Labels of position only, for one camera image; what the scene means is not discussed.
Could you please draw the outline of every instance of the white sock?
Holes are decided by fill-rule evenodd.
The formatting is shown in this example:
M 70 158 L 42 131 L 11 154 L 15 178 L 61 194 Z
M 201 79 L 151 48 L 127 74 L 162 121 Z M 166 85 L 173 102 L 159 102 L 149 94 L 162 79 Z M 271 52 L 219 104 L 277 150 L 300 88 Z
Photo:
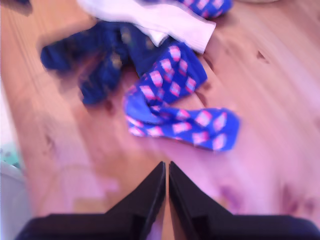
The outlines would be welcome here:
M 108 22 L 135 24 L 158 47 L 168 36 L 203 54 L 216 23 L 204 20 L 180 2 L 140 5 L 134 0 L 78 0 L 89 14 Z

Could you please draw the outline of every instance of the wooden floor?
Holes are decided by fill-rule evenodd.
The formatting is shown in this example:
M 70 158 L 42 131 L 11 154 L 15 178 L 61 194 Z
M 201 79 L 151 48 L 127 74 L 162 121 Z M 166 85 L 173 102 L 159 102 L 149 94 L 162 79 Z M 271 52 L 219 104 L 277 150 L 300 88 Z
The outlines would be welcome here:
M 138 79 L 132 67 L 108 102 L 85 108 L 78 73 L 60 79 L 46 72 L 39 49 L 93 20 L 75 0 L 32 5 L 29 16 L 1 6 L 1 87 L 37 216 L 104 212 L 160 161 L 175 161 L 235 214 L 290 214 L 320 227 L 319 0 L 236 3 L 216 20 L 207 61 L 200 57 L 207 83 L 176 105 L 227 107 L 239 115 L 236 145 L 220 154 L 130 135 L 121 106 Z M 162 239 L 174 239 L 169 204 L 162 217 Z M 161 232 L 160 222 L 154 228 Z

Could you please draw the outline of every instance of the laundry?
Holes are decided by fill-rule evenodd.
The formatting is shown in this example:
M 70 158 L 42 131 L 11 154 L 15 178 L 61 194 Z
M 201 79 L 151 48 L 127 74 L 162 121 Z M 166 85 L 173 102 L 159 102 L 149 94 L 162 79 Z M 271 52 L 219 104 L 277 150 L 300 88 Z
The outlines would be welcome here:
M 171 36 L 203 54 L 216 28 L 215 22 L 199 17 L 178 1 L 148 5 L 135 0 L 77 1 L 86 12 L 98 19 L 135 24 L 156 46 Z
M 175 40 L 168 37 L 160 47 L 131 23 L 99 21 L 92 28 L 45 46 L 42 64 L 49 70 L 70 71 L 74 63 L 99 53 L 105 57 L 81 86 L 83 103 L 96 104 L 113 91 L 120 79 L 121 68 L 132 60 L 141 77 Z
M 17 1 L 18 3 L 21 3 L 21 4 L 30 4 L 30 1 L 29 0 L 15 0 Z
M 206 72 L 194 52 L 185 43 L 173 43 L 125 96 L 130 133 L 176 139 L 214 151 L 230 150 L 240 125 L 231 111 L 169 106 L 193 93 L 206 80 Z
M 233 6 L 233 0 L 177 0 L 204 19 L 219 17 Z

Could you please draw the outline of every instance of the fabric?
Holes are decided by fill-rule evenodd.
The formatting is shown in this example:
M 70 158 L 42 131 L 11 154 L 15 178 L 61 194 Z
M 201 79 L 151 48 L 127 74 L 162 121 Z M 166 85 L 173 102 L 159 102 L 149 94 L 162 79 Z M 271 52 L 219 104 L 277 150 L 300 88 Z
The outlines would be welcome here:
M 29 0 L 15 0 L 15 1 L 17 1 L 20 4 L 30 4 Z
M 167 36 L 203 54 L 216 23 L 197 16 L 178 1 L 139 4 L 135 0 L 77 0 L 89 14 L 108 22 L 128 22 L 159 46 Z
M 104 56 L 80 86 L 83 103 L 91 105 L 101 102 L 116 88 L 121 68 L 130 59 L 141 77 L 173 42 L 169 37 L 155 47 L 148 36 L 130 23 L 100 21 L 88 30 L 45 46 L 40 58 L 47 69 L 67 72 L 86 56 Z
M 205 18 L 216 18 L 225 14 L 233 6 L 233 0 L 177 0 L 195 14 Z
M 207 79 L 193 51 L 184 43 L 167 48 L 124 99 L 131 134 L 167 137 L 214 151 L 230 150 L 239 129 L 238 118 L 229 110 L 184 110 L 169 104 L 190 95 Z

